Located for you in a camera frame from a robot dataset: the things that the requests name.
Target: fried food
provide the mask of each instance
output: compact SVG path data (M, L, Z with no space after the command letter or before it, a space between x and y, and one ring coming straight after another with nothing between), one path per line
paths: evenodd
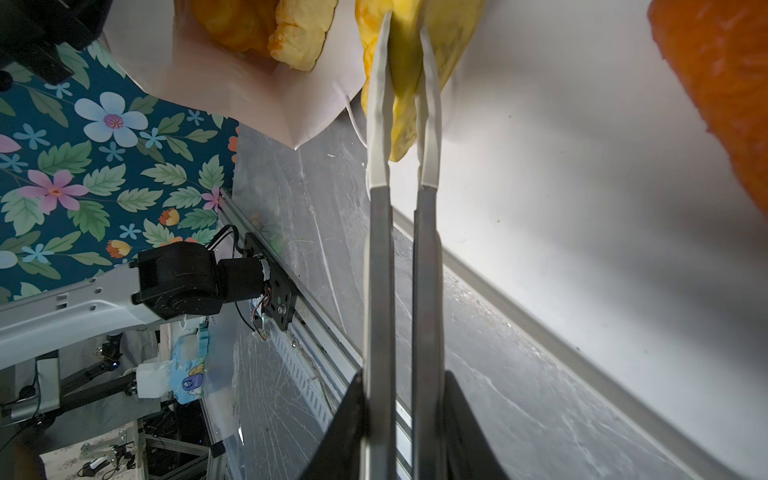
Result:
M277 0L194 0L192 12L211 38L232 51L253 49L270 56Z
M338 0L280 0L270 55L301 71L312 71L323 51Z

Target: yellow food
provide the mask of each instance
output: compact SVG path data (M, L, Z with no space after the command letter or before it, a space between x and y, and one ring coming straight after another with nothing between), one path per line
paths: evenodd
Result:
M277 0L194 0L192 12L208 34L232 51L253 49L270 56Z
M269 40L270 55L301 71L312 71L338 0L280 0L275 10L277 29Z
M357 0L355 17L366 67L362 109L367 112L368 86L373 54L387 12L392 12L389 33L389 68L395 90L391 161L399 161L416 139L415 94L422 75L422 46L419 32L427 26L440 88L445 87L458 60L480 22L485 0Z

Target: blue flower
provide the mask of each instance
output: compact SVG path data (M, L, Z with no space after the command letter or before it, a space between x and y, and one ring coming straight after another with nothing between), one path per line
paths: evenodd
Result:
M43 87L46 87L48 90L56 90L56 98L64 98L64 95L72 96L72 93L67 90L67 88L69 88L68 81L58 85L45 84Z
M203 118L200 118L200 111L199 110L192 111L191 108L187 109L187 111L190 112L190 116L187 117L187 121L193 121L194 124L199 127L200 122L204 120Z
M0 168L12 168L14 172L17 174L20 174L22 172L22 167L28 167L29 164L27 162L20 162L18 161L19 156L18 154L13 154L13 157L9 157L8 155L0 154L0 158L5 160L3 163L0 164Z
M142 131L139 133L142 138L147 139L147 143L144 144L146 148L152 148L152 145L157 145L157 149L160 150L163 145L160 143L160 140L165 140L165 135L157 135L157 127L152 129L152 135L149 135L147 132Z
M46 147L51 144L51 142L43 140L43 137L47 133L45 130L40 130L35 133L35 129L30 127L29 124L24 124L22 127L24 127L24 131L27 133L23 134L21 132L16 132L13 134L13 138L16 140L29 140L29 147L32 150L37 150L38 144Z
M29 253L29 257L24 257L22 259L22 262L24 263L30 263L33 260L40 260L40 263L50 263L47 258L45 258L46 255L53 255L53 252L50 250L43 250L43 244L38 243L35 246L35 249L31 249L29 247L22 247L22 252Z
M120 238L130 237L131 240L136 240L136 233L141 233L141 230L134 227L136 227L134 223L127 227L125 225L120 225L120 230L123 230L123 233L120 234Z
M121 157L120 154L124 154L125 149L118 148L118 144L114 143L113 141L109 142L109 148L101 146L98 148L98 150L109 154L107 155L107 161L112 161L113 158L117 158L119 161L123 161L123 157Z

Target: green leaf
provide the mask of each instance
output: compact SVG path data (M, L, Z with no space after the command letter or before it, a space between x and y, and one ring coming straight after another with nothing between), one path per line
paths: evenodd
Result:
M146 97L136 97L131 102L131 106L128 111L139 111L145 115L149 115L154 111L154 106L157 103L157 97L147 95Z
M162 195L162 190L150 190L148 188L123 190L122 193L118 195L118 205L123 207L123 210L136 213L139 210L146 210L155 205L157 199Z
M73 253L72 255L68 255L68 257L74 258L83 265L112 265L111 261L96 252Z
M38 168L48 175L59 170L69 170L71 174L81 174L91 164L91 142L70 146L69 142L51 150L42 151L38 156Z
M220 114L210 114L210 118L211 120L214 121L216 126L219 127L219 130L221 130L221 125L224 123L224 118L227 118L227 117L224 117L223 115L220 115Z
M43 250L50 250L53 253L66 252L72 248L74 242L80 238L80 232L72 232L69 235L63 237L51 238L48 243L45 244Z
M58 103L55 98L51 98L37 90L32 90L29 87L27 87L27 90L29 90L29 96L32 98L32 103L35 104L35 108L37 108L40 113L51 115L51 118L62 127L69 127L69 122L64 116L64 112L61 111L61 104Z
M184 219L179 223L180 228L191 228L194 230L208 228L218 220L218 215L213 210L203 210L196 208L184 215Z
M56 45L56 51L58 51L58 56L61 58L64 65L67 65L69 69L74 72L72 74L72 80L84 86L86 90L89 89L91 86L91 79L88 78L88 72L85 71L85 69L88 68L88 62L83 60L80 56L80 52L66 42L61 45Z
M0 305L3 303L8 303L8 298L11 297L11 290L8 290L7 288L0 286Z
M192 141L196 141L199 144L204 144L205 142L209 141L211 138L216 137L216 135L219 132L215 130L203 130L202 128L198 128L191 134L187 135L184 138L188 138Z
M32 230L35 225L42 225L45 221L40 211L38 198L24 198L19 196L18 189L11 190L2 196L3 203L0 212L5 214L5 222L13 222L16 236L23 235Z
M18 63L12 63L9 66L3 68L13 77L13 81L25 84L32 79L32 72L22 67Z
M92 174L88 174L83 179L85 185L93 195L99 197L109 197L112 192L120 190L120 186L125 183L125 164L120 164L115 168L104 167L101 170L96 169Z
M160 151L157 149L157 145L152 145L152 148L147 148L144 146L146 142L140 141L136 144L136 149L139 150L139 152L142 155L148 155L154 159L154 161L164 164L165 159L163 158L163 154L160 153Z
M187 146L187 142L179 140L178 138L173 137L165 137L165 141L168 142L168 147L170 147L170 150L173 151L175 154L180 154L182 157L186 158L189 161L194 161L192 158L192 153L190 152L189 147Z
M210 241L214 239L214 235L216 235L216 229L210 228L208 230L198 230L197 232L192 233L192 238L197 240L198 243L208 245Z
M80 200L80 210L67 210L67 217L82 233L90 233L99 241L104 239L105 227L109 227L109 214L104 206L90 200Z
M184 187L170 192L170 197L163 202L163 208L176 207L176 208L188 208L194 207L200 200L203 200L203 194L197 191L195 187Z
M13 111L13 108L11 108L11 105L8 104L7 101L0 98L0 114L8 115L9 117L15 117L16 112Z
M154 178L154 181L163 185L178 187L187 181L187 172L181 165L157 164L141 172L142 175Z
M174 235L160 223L152 223L144 219L144 232L142 233L147 243L157 248L163 243L170 243Z
M29 273L30 275L40 274L42 276L46 276L47 278L52 278L53 280L61 280L61 275L58 271L56 271L54 267L51 266L50 263L41 263L40 260L34 259L29 263L19 262L18 265L22 268L22 270L24 270L26 273Z
M160 120L160 125L157 127L157 134L159 135L175 134L176 132L179 131L179 126L183 121L184 121L183 112L181 112L180 114L175 114L171 118L166 117L163 120Z
M125 78L125 70L114 60L109 50L99 43L98 40L94 41L88 46L88 53L91 54L91 58L98 60L102 67L110 67L116 71L122 78Z
M27 298L28 296L35 296L39 293L42 293L42 291L37 288L36 286L32 285L31 283L21 282L22 288L21 288L21 295L14 295L14 300L21 300L22 298Z
M5 240L2 244L0 244L0 250L7 250L9 252L13 253L21 253L22 247L29 247L32 245L37 239L40 238L40 232L29 232L26 235L21 235L20 237L11 237Z
M214 187L224 185L224 167L219 165L219 156L214 155L209 161L203 164L203 170L198 172L200 175L200 186L206 190L213 190Z

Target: floral wallpaper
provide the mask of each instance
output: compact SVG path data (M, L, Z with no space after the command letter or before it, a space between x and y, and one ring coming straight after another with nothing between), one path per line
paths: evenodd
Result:
M208 243L231 187L236 121L145 94L98 42L58 51L60 85L0 72L0 303Z

